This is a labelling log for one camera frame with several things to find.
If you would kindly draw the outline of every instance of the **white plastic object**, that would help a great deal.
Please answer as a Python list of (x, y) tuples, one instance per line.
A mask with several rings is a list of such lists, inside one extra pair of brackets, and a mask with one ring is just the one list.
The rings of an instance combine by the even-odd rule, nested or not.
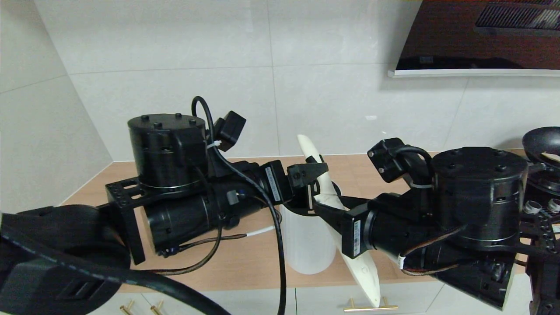
[(554, 214), (560, 212), (560, 200), (558, 199), (550, 199), (548, 202), (548, 210)]
[(320, 217), (302, 216), (280, 206), (286, 262), (304, 275), (318, 274), (334, 260), (337, 247)]
[(401, 255), (399, 255), (399, 257), (397, 257), (397, 265), (399, 265), (399, 269), (402, 270), (404, 269), (404, 260), (407, 259), (406, 257), (403, 257)]
[[(316, 161), (321, 160), (317, 148), (315, 148), (315, 145), (307, 136), (298, 135), (297, 140), (300, 143), (301, 150), (303, 151), (306, 159), (309, 156), (313, 156)], [(336, 190), (330, 180), (329, 172), (319, 176), (317, 178), (317, 182), (319, 183), (321, 194), (315, 196), (315, 200), (337, 209), (346, 210), (337, 196)], [(342, 258), (344, 259), (346, 266), (348, 266), (350, 273), (354, 277), (354, 280), (362, 288), (371, 305), (379, 307), (381, 302), (381, 291), (379, 288), (377, 267), (375, 266), (374, 260), (371, 258), (369, 253), (364, 253), (355, 259), (350, 259), (346, 255), (342, 254), (342, 237), (337, 231), (331, 228), (330, 225), (327, 225), (327, 228), (329, 229)]]
[(540, 205), (540, 203), (533, 200), (527, 200), (525, 206), (523, 207), (523, 211), (527, 214), (537, 214), (542, 209), (543, 207)]
[(274, 225), (270, 225), (270, 226), (267, 226), (266, 228), (262, 228), (260, 230), (249, 232), (249, 233), (247, 233), (247, 237), (252, 237), (252, 236), (255, 236), (255, 235), (263, 234), (263, 233), (266, 233), (266, 232), (272, 231), (272, 230), (274, 230)]

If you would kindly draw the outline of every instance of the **barcode label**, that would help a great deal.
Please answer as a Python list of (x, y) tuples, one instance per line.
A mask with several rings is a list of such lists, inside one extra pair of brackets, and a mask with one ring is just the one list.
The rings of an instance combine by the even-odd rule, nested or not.
[(360, 233), (362, 231), (361, 220), (354, 222), (354, 256), (360, 254)]
[(264, 170), (265, 172), (267, 172), (268, 182), (270, 183), (270, 190), (272, 191), (274, 201), (280, 201), (280, 194), (278, 193), (278, 188), (276, 187), (276, 180), (274, 180), (274, 175), (272, 175), (272, 168), (267, 167)]

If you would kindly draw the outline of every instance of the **white plastic cup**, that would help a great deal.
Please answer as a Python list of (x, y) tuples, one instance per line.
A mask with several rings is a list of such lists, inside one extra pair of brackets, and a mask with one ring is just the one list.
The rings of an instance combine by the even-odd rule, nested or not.
[(327, 269), (337, 248), (323, 221), (318, 216), (302, 216), (280, 206), (282, 239), (286, 262), (295, 271), (313, 275)]

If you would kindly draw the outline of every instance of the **white tile wall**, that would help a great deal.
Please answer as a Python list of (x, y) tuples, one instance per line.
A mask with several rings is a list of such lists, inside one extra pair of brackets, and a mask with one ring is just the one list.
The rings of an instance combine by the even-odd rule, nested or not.
[(387, 137), (429, 150), (520, 147), (520, 135), (560, 118), (555, 78), (387, 78), (420, 1), (36, 4), (115, 160), (132, 158), (127, 119), (176, 112), (194, 95), (215, 116), (249, 119), (229, 154), (238, 157), (299, 154), (299, 132), (326, 154)]
[[(394, 80), (386, 70), (384, 64), (276, 67), (280, 154), (300, 153), (299, 133), (323, 154), (364, 153), (392, 137), (440, 149), (467, 79)], [(431, 121), (418, 116), (419, 107)]]
[(274, 65), (396, 63), (420, 3), (270, 0)]
[(111, 163), (33, 1), (0, 2), (3, 212), (58, 205)]
[(558, 125), (560, 78), (470, 78), (445, 147), (522, 147), (527, 131)]
[(66, 74), (37, 8), (2, 0), (0, 93)]
[(56, 206), (111, 160), (68, 76), (0, 94), (2, 211)]
[(70, 74), (272, 65), (266, 1), (36, 3)]
[(129, 119), (159, 112), (190, 115), (190, 101), (196, 95), (206, 99), (214, 121), (230, 110), (248, 120), (226, 156), (278, 156), (271, 67), (106, 72), (71, 78), (115, 161), (134, 159)]

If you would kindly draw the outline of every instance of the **gold cabinet handle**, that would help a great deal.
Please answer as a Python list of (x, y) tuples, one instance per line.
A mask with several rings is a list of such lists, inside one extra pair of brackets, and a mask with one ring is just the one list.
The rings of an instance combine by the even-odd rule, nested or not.
[(152, 311), (152, 313), (154, 313), (155, 315), (163, 315), (161, 313), (161, 307), (164, 306), (164, 301), (161, 300), (157, 306), (152, 305), (152, 307), (150, 308), (150, 310)]
[(345, 313), (374, 312), (374, 311), (394, 311), (399, 309), (397, 305), (387, 305), (387, 298), (383, 297), (383, 304), (379, 307), (356, 307), (354, 299), (350, 299), (350, 307), (344, 308)]
[(120, 309), (121, 312), (123, 312), (123, 314), (126, 314), (126, 315), (134, 315), (134, 314), (132, 314), (132, 312), (130, 311), (130, 309), (132, 308), (132, 305), (134, 305), (134, 300), (130, 300), (130, 303), (128, 303), (128, 306), (121, 305), (121, 306), (119, 307), (119, 309)]

